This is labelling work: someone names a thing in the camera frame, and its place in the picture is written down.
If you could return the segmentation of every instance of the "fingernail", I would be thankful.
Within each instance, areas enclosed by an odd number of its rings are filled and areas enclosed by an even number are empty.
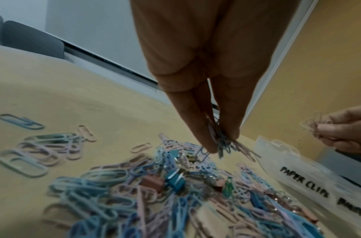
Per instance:
[[[317,128],[318,128],[318,131],[320,131],[320,132],[335,131],[335,125],[331,125],[331,124],[319,124]]]

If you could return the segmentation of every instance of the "table surface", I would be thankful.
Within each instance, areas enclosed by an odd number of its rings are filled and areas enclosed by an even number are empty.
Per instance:
[[[197,143],[170,105],[65,60],[0,46],[2,113],[28,117],[46,128],[31,131],[0,120],[0,151],[15,147],[27,136],[76,132],[81,124],[97,137],[94,143],[86,142],[80,160],[63,161],[41,178],[26,178],[0,165],[0,237],[4,238],[64,237],[64,230],[40,220],[43,209],[57,201],[46,195],[56,177],[79,176],[93,166],[126,161],[132,157],[131,147],[144,142],[158,145],[158,133]],[[255,143],[243,137],[239,141],[249,147]],[[213,155],[212,160],[230,172],[235,171],[236,162],[245,162],[278,190],[289,192],[315,211],[326,238],[361,237],[361,231],[279,184],[242,154],[232,153],[223,160]]]

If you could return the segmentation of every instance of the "pile of paper clips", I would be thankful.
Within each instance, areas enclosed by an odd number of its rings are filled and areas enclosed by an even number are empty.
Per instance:
[[[49,194],[60,201],[43,220],[68,229],[68,238],[181,238],[189,223],[202,238],[323,237],[310,211],[244,164],[233,175],[199,155],[200,146],[159,137],[153,158],[55,179]],[[52,216],[58,209],[75,222]]]
[[[96,138],[84,125],[77,133],[29,136],[15,148],[0,151],[0,164],[26,177],[38,178],[48,173],[47,167],[57,165],[63,157],[78,160],[82,157],[84,141]]]

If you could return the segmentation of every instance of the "yellow wall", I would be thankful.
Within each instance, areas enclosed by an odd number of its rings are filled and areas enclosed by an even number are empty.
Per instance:
[[[254,106],[241,134],[295,146],[316,159],[324,148],[299,123],[316,111],[361,104],[361,0],[319,0]]]

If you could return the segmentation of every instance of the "hand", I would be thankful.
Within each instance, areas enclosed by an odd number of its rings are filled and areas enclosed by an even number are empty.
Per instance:
[[[149,70],[199,142],[217,152],[210,79],[221,129],[239,128],[298,0],[131,0]]]
[[[361,106],[332,113],[322,121],[332,120],[333,124],[319,124],[316,133],[321,141],[339,150],[361,153]]]

